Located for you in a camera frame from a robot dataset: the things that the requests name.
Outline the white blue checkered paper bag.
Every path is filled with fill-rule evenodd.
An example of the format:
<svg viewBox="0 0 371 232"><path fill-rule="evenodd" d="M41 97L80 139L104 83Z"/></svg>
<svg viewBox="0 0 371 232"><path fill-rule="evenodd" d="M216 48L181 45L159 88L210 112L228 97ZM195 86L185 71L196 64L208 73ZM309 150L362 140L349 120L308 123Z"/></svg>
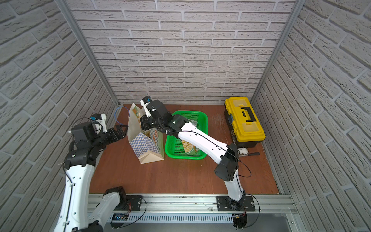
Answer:
<svg viewBox="0 0 371 232"><path fill-rule="evenodd" d="M157 129L142 129L140 119L146 117L144 108L132 104L130 108L120 106L114 112L115 120L121 109L128 112L127 138L141 164L165 160L163 135Z"/></svg>

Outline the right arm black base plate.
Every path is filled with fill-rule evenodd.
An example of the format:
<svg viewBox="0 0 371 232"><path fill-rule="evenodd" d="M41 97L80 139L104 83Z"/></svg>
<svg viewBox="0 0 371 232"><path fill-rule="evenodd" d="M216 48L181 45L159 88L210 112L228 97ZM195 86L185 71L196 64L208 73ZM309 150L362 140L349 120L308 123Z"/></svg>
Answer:
<svg viewBox="0 0 371 232"><path fill-rule="evenodd" d="M235 201L228 196L216 196L216 206L218 211L246 211L256 210L252 196L243 196L240 201Z"/></svg>

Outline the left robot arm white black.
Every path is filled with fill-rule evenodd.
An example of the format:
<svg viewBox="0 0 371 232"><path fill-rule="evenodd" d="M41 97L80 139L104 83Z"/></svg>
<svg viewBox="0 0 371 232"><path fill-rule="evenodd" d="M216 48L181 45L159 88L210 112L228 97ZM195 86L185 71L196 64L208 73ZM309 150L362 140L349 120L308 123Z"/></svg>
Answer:
<svg viewBox="0 0 371 232"><path fill-rule="evenodd" d="M71 129L73 141L62 165L66 180L56 232L102 232L113 211L127 205L124 188L110 188L92 214L88 214L89 189L97 158L108 145L125 138L128 128L116 125L107 129L103 124L96 120Z"/></svg>

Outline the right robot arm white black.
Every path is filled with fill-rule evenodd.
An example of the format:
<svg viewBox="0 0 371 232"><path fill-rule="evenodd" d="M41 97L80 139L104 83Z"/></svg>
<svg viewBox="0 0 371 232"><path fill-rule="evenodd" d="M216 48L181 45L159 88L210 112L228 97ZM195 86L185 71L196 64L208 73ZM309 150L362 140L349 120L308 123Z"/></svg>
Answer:
<svg viewBox="0 0 371 232"><path fill-rule="evenodd" d="M217 164L214 173L225 182L231 201L240 202L245 191L239 179L239 154L234 144L227 145L200 131L181 115L172 115L159 100L146 96L141 100L145 115L140 118L144 130L158 129L166 135L191 143Z"/></svg>

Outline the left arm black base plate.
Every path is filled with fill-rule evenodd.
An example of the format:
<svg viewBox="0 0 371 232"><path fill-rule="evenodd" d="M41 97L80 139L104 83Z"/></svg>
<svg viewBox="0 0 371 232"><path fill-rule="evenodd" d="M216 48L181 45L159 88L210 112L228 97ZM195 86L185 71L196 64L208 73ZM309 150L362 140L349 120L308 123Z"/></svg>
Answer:
<svg viewBox="0 0 371 232"><path fill-rule="evenodd" d="M120 203L115 211L140 211L143 197L141 195L120 196Z"/></svg>

